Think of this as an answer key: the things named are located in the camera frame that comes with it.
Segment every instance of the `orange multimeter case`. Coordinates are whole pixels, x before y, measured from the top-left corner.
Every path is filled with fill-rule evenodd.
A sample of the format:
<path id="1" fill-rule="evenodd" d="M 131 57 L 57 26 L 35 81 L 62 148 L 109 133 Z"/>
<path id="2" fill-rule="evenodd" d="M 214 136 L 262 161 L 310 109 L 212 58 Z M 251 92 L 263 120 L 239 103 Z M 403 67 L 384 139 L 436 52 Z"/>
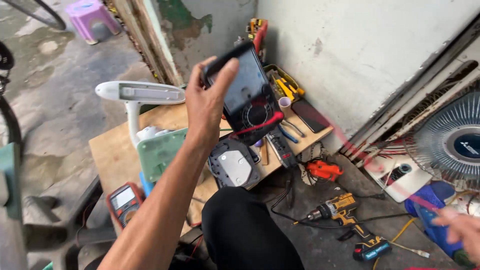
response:
<path id="1" fill-rule="evenodd" d="M 127 226 L 143 202 L 143 192 L 132 182 L 126 182 L 107 196 L 110 215 L 114 217 L 122 230 Z"/>

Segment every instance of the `electric fan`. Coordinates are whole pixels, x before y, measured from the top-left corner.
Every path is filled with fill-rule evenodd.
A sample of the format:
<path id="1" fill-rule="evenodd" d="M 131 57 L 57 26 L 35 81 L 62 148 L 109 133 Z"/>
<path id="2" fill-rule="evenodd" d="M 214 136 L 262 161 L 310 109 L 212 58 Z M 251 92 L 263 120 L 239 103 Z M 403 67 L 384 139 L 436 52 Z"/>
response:
<path id="1" fill-rule="evenodd" d="M 412 129 L 406 152 L 434 180 L 480 191 L 480 80 Z"/>

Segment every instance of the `smartphone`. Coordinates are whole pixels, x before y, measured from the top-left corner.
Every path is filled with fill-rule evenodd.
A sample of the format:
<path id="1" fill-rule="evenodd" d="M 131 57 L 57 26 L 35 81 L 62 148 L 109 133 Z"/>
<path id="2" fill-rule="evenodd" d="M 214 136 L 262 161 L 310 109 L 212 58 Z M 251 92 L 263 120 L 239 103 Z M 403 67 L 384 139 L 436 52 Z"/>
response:
<path id="1" fill-rule="evenodd" d="M 304 99 L 294 102 L 292 111 L 300 117 L 313 133 L 318 133 L 330 126 L 328 120 Z"/>
<path id="2" fill-rule="evenodd" d="M 228 88 L 223 114 L 239 141 L 253 145 L 273 130 L 283 118 L 268 78 L 251 41 L 208 64 L 202 71 L 204 85 L 211 87 L 222 67 L 232 58 L 239 60 L 239 71 Z"/>

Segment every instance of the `cordless drill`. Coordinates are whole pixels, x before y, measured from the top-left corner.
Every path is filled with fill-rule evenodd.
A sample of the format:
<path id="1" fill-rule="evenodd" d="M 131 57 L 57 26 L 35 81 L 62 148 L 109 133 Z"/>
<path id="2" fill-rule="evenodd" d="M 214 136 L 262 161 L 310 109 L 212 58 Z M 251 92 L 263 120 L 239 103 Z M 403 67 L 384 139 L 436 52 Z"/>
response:
<path id="1" fill-rule="evenodd" d="M 357 219 L 353 216 L 353 211 L 359 204 L 360 202 L 355 200 L 351 193 L 346 193 L 317 206 L 307 215 L 307 219 L 314 221 L 320 218 L 331 218 L 338 221 L 340 225 L 356 223 Z M 353 258 L 357 261 L 378 258 L 392 250 L 386 239 L 372 234 L 362 224 L 352 226 L 352 231 L 361 239 L 359 243 L 355 244 L 353 252 Z"/>

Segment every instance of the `stool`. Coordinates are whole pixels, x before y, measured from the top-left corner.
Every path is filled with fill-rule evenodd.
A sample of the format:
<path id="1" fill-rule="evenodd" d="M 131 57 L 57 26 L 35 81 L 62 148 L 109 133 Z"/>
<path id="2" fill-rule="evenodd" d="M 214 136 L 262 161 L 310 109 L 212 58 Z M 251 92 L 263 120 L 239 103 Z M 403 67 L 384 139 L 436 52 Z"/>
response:
<path id="1" fill-rule="evenodd" d="M 91 31 L 96 21 L 105 24 L 114 35 L 120 33 L 117 22 L 98 0 L 80 0 L 68 5 L 65 11 L 73 26 L 90 45 L 98 43 Z"/>

